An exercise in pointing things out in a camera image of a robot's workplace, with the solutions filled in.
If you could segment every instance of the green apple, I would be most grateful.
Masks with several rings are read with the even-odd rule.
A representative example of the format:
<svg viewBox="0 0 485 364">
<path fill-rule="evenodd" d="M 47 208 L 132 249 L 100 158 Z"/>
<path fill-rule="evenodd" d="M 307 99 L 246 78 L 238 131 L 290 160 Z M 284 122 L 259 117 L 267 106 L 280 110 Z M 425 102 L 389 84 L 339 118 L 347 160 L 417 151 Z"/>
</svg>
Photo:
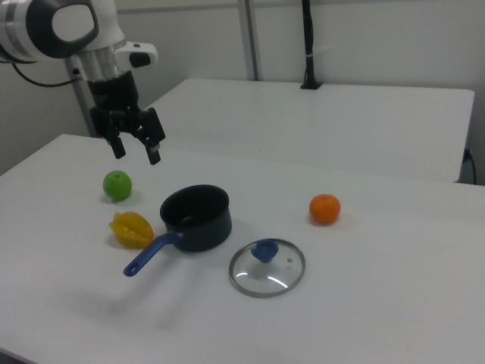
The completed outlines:
<svg viewBox="0 0 485 364">
<path fill-rule="evenodd" d="M 126 199 L 131 193 L 131 179 L 123 171 L 112 171 L 103 180 L 103 190 L 112 199 Z"/>
</svg>

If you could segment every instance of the orange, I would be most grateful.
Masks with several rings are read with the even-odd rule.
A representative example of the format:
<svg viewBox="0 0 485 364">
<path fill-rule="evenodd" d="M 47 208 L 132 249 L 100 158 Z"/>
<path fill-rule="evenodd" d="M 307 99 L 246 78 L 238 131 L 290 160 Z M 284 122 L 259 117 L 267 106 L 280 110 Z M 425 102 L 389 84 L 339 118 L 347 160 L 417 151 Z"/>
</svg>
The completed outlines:
<svg viewBox="0 0 485 364">
<path fill-rule="evenodd" d="M 332 195 L 318 195 L 311 199 L 310 215 L 320 224 L 334 222 L 340 213 L 340 201 Z"/>
<path fill-rule="evenodd" d="M 149 222 L 136 212 L 116 212 L 109 223 L 118 242 L 131 249 L 145 249 L 153 241 Z"/>
</svg>

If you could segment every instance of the blue lid knob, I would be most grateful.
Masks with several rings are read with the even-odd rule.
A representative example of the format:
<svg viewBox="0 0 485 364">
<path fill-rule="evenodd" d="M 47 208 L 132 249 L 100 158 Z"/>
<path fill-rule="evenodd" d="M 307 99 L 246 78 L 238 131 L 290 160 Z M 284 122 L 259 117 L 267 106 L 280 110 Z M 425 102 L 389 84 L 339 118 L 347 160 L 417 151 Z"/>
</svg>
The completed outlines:
<svg viewBox="0 0 485 364">
<path fill-rule="evenodd" d="M 251 254 L 261 263 L 269 263 L 278 253 L 278 244 L 272 240 L 262 240 L 251 249 Z"/>
</svg>

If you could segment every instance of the black saucepan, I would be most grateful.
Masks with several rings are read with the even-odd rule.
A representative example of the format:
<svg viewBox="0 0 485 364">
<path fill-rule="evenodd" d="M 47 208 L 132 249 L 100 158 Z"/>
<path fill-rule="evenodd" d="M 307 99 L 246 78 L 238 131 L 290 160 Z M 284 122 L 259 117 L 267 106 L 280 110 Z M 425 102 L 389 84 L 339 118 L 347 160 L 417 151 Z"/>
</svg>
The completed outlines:
<svg viewBox="0 0 485 364">
<path fill-rule="evenodd" d="M 167 233 L 156 237 L 124 270 L 133 277 L 168 244 L 187 252 L 209 250 L 223 243 L 232 229 L 229 196 L 220 187 L 198 185 L 168 197 L 160 208 Z"/>
</svg>

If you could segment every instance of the glass pot lid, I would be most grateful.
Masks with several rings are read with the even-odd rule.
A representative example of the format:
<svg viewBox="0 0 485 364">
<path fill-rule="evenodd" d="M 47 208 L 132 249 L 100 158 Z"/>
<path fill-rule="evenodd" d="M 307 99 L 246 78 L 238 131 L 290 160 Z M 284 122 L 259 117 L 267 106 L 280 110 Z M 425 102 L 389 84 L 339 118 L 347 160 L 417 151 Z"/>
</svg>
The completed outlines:
<svg viewBox="0 0 485 364">
<path fill-rule="evenodd" d="M 250 243 L 231 259 L 232 285 L 247 296 L 265 298 L 288 292 L 302 279 L 305 257 L 288 241 L 263 239 Z"/>
</svg>

